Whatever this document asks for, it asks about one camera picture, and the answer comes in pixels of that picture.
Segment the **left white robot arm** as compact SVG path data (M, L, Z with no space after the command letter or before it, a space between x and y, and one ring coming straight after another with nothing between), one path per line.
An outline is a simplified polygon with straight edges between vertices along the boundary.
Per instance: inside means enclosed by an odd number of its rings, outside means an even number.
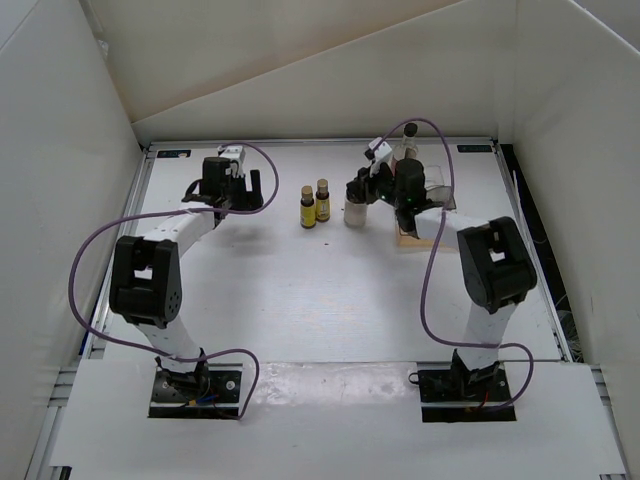
M212 232L227 210L263 206L260 172L243 170L244 148L227 147L203 160L202 176L186 190L184 203L219 208L215 212L172 215L143 236L122 236L114 252L109 305L159 350L160 367L177 374L175 388L188 400L206 395L210 377L200 368L203 349L180 319L183 302L181 256Z

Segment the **white powder jar black lid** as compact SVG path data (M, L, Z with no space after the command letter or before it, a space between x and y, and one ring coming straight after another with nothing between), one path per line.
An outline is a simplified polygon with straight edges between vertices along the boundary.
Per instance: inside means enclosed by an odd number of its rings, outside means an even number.
M366 224L368 206L366 203L356 203L345 199L344 223L350 228L362 228Z

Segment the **tall red label sauce bottle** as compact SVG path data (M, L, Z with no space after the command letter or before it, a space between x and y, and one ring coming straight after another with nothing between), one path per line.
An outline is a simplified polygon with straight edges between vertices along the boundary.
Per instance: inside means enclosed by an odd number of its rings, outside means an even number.
M418 126L416 123L409 122L404 125L403 136L401 141L394 147L391 161L391 170L395 171L399 161L409 158L416 159L418 156L418 147L416 144L416 135Z

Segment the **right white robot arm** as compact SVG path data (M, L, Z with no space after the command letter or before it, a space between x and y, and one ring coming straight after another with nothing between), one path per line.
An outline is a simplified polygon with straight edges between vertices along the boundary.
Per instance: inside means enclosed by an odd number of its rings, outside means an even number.
M510 217L483 220L454 211L453 188L428 186L424 166L415 159L399 161L392 169L376 162L358 170L346 185L346 199L354 205L382 201L394 208L400 229L416 239L432 238L432 252L440 244L460 255L463 283L471 299L469 318L455 348L449 387L470 400L498 368L498 352L517 306L537 284L537 274Z

